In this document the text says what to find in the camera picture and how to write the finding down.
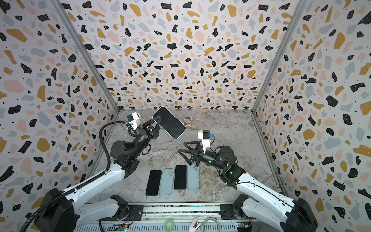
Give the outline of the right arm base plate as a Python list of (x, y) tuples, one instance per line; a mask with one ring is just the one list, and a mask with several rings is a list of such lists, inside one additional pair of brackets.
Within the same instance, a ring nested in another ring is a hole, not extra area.
[(240, 209), (233, 204), (221, 204), (218, 214), (223, 220), (241, 219)]

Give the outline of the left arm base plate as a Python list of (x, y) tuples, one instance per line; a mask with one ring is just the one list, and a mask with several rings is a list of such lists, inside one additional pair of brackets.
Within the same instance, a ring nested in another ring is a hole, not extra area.
[(142, 219), (144, 205), (128, 205), (126, 222), (140, 221)]

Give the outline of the mint phone case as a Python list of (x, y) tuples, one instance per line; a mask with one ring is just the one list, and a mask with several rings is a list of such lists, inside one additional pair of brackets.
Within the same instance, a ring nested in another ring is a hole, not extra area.
[(164, 169), (162, 171), (159, 192), (158, 192), (160, 195), (171, 195), (172, 194), (173, 185), (174, 185), (174, 174), (175, 174), (175, 171), (172, 168)]

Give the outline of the purple phone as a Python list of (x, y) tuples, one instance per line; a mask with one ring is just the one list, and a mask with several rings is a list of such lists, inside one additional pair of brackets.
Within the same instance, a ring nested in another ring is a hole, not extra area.
[(175, 190), (185, 190), (186, 189), (186, 165), (177, 165), (175, 167), (174, 176), (174, 189)]

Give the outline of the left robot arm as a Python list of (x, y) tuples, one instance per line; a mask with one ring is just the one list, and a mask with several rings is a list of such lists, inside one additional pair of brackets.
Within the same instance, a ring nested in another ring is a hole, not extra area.
[(157, 139), (161, 117), (157, 116), (137, 128), (137, 136), (132, 142), (117, 141), (111, 152), (105, 145), (106, 168), (100, 173), (59, 191), (50, 190), (44, 197), (39, 209), (21, 227), (24, 232), (31, 223), (41, 232), (73, 232), (75, 229), (103, 218), (124, 218), (128, 203), (114, 195), (105, 201), (88, 204), (87, 202), (107, 187), (124, 180), (133, 174), (139, 165), (138, 157), (150, 141)]

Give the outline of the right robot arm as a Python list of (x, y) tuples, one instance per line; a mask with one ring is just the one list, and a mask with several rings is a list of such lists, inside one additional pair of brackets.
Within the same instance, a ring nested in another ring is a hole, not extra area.
[(178, 154), (189, 164), (205, 163), (219, 171), (219, 178), (227, 186), (241, 192), (234, 202), (238, 218), (258, 219), (280, 232), (314, 232), (318, 222), (309, 204), (302, 198), (294, 200), (257, 181), (238, 165), (229, 146), (215, 150), (203, 148), (199, 141), (184, 142)]

